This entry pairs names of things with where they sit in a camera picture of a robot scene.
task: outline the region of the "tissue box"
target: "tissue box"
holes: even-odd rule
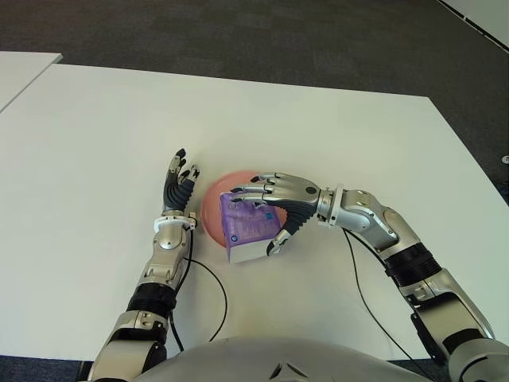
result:
[[[281,223],[276,208],[239,201],[234,193],[220,196],[221,222],[230,263],[266,256],[269,242],[278,234]]]

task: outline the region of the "robotic arm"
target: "robotic arm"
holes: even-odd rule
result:
[[[449,363],[453,382],[506,381],[509,347],[494,339],[491,326],[450,273],[403,218],[363,190],[335,190],[283,173],[263,173],[235,187],[234,201],[283,208],[287,221],[267,248],[278,253],[315,213],[320,224],[360,234],[376,251],[385,270],[410,305],[410,318],[429,355]]]
[[[179,150],[169,164],[163,191],[163,212],[153,225],[153,254],[110,336],[88,373],[87,380],[131,381],[166,359],[169,318],[181,286],[182,259],[188,256],[196,214],[184,214],[200,171],[185,164]]]

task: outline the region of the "dark floor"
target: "dark floor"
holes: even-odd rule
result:
[[[509,178],[508,56],[433,0],[0,0],[0,10],[0,50],[60,52],[67,64],[428,96],[491,180]],[[73,380],[76,368],[0,357],[0,380]]]

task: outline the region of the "white tabletop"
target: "white tabletop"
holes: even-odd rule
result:
[[[95,358],[151,256],[181,147],[202,170],[190,210],[242,169],[369,190],[509,341],[509,209],[429,99],[55,64],[0,115],[0,353]],[[410,308],[354,246],[373,311],[426,357]],[[284,253],[237,266],[202,228],[195,249],[230,299],[221,337],[307,337],[404,358],[363,308],[339,232],[310,221]],[[185,346],[206,341],[222,313],[219,288],[194,267],[176,310]]]
[[[59,53],[0,52],[0,111],[61,58]]]

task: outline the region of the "wire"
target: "wire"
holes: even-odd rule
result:
[[[371,249],[370,246],[368,246],[366,243],[364,243],[364,240],[360,239],[357,235],[355,235],[352,231],[343,228],[344,232],[347,232],[351,237],[353,237],[355,240],[357,240],[359,243],[361,243],[371,254],[379,261],[380,264],[382,264],[382,267],[387,269],[387,265],[379,258],[379,256]]]
[[[192,246],[193,246],[193,244],[194,244],[194,234],[191,231],[191,237],[190,237],[190,240],[189,240],[189,258],[190,259],[192,259]],[[184,283],[185,278],[188,277],[188,273],[189,273],[189,268],[190,267],[191,267],[191,262],[188,261],[187,267],[185,268],[185,271],[184,271],[184,275],[182,276],[181,281],[177,284],[177,288],[175,288],[175,297],[177,296],[178,291],[181,289],[182,284]],[[184,346],[182,345],[181,338],[179,337],[178,332],[177,332],[177,328],[175,327],[175,321],[173,320],[173,311],[172,310],[170,310],[170,312],[169,312],[169,327],[171,328],[173,336],[175,337],[175,342],[178,345],[178,349],[181,352],[183,352],[184,351]]]
[[[216,274],[214,272],[211,271],[211,269],[209,267],[207,267],[205,264],[199,262],[198,260],[189,259],[188,261],[190,263],[195,263],[195,264],[198,264],[198,265],[202,266],[203,268],[205,268],[214,277],[214,279],[216,279],[217,283],[220,285],[221,290],[223,292],[223,296],[224,296],[223,319],[221,320],[220,327],[217,328],[216,332],[212,335],[212,337],[210,337],[210,340],[208,340],[209,342],[212,342],[212,341],[214,341],[214,338],[216,338],[217,334],[221,331],[221,329],[223,328],[224,322],[226,321],[226,316],[227,316],[227,313],[228,313],[228,298],[226,296],[226,291],[224,289],[223,284],[219,280],[219,278],[216,276]]]
[[[175,337],[175,341],[177,342],[178,349],[183,352],[184,346],[182,345],[181,338],[178,337],[177,328],[175,327],[175,322],[173,321],[173,311],[170,310],[169,312],[169,326],[172,328],[173,336]]]
[[[190,239],[190,243],[189,243],[189,258],[190,259],[192,259],[192,246],[193,246],[193,244],[194,244],[194,233],[193,233],[193,231],[191,231],[191,239]],[[177,288],[175,289],[175,295],[176,296],[178,294],[178,291],[181,289],[182,284],[185,281],[185,278],[188,277],[188,273],[189,273],[189,268],[190,267],[191,267],[191,263],[188,261],[188,265],[185,268],[184,275],[182,276],[181,281],[177,284]]]
[[[400,345],[399,343],[385,330],[385,328],[382,326],[382,324],[379,322],[379,320],[376,319],[375,315],[373,314],[373,312],[371,312],[371,309],[370,307],[368,306],[366,300],[364,299],[364,295],[363,295],[363,292],[361,291],[360,289],[360,284],[359,284],[359,274],[357,273],[357,264],[356,264],[356,257],[354,256],[353,254],[353,248],[352,248],[352,243],[350,242],[350,238],[348,237],[347,235],[347,232],[350,233],[350,235],[354,236],[359,242],[361,242],[364,247],[368,248],[369,251],[371,253],[373,253],[375,255],[375,253],[361,240],[359,239],[357,236],[353,235],[351,232],[349,232],[347,229],[343,228],[343,233],[344,233],[344,237],[347,238],[347,242],[348,242],[348,246],[350,247],[350,254],[352,255],[352,262],[353,262],[353,271],[354,273],[356,274],[356,284],[357,284],[357,290],[359,291],[359,295],[360,295],[360,298],[363,300],[363,304],[364,306],[366,307],[367,309],[367,312],[370,314],[371,318],[373,318],[373,320],[376,322],[376,325],[379,326],[379,328],[386,334],[386,336],[389,337],[389,339],[398,347],[399,350],[401,350],[407,357],[409,360],[411,360],[414,365],[419,369],[421,370],[421,372],[427,376],[428,378],[430,378],[431,380],[433,380],[433,378],[421,367],[421,365],[419,365],[414,358],[412,358],[410,356],[409,353],[407,353]]]
[[[224,326],[224,322],[226,321],[226,316],[227,316],[227,313],[228,313],[228,298],[227,298],[227,295],[226,295],[226,290],[224,289],[224,286],[221,283],[221,280],[216,276],[216,274],[209,267],[207,267],[205,264],[203,264],[202,262],[200,262],[198,260],[194,260],[192,258],[193,242],[194,242],[194,236],[193,236],[193,233],[191,231],[191,240],[190,240],[190,244],[189,244],[189,257],[188,258],[184,257],[184,259],[187,260],[188,264],[187,264],[187,267],[185,268],[185,272],[184,272],[184,275],[182,276],[181,281],[177,284],[177,288],[176,288],[175,292],[176,292],[176,295],[177,295],[179,290],[181,289],[182,284],[184,283],[184,281],[185,281],[185,279],[186,279],[186,277],[187,277],[187,275],[189,273],[189,268],[191,267],[191,263],[195,263],[195,264],[200,265],[206,271],[208,271],[214,277],[214,279],[216,279],[217,283],[220,285],[221,291],[223,292],[223,297],[224,297],[224,313],[223,313],[223,318],[221,320],[219,328],[217,328],[217,330],[214,332],[214,334],[212,335],[210,340],[208,340],[209,342],[212,342],[212,341],[214,341],[214,338],[216,338],[216,336],[219,334],[219,332],[221,331],[221,329]],[[184,346],[182,345],[182,341],[181,341],[181,339],[180,339],[180,337],[178,335],[177,327],[175,326],[175,322],[173,320],[173,312],[172,311],[169,314],[169,326],[170,326],[170,328],[172,330],[173,336],[175,337],[175,342],[178,345],[178,349],[181,352],[183,352],[184,351]]]

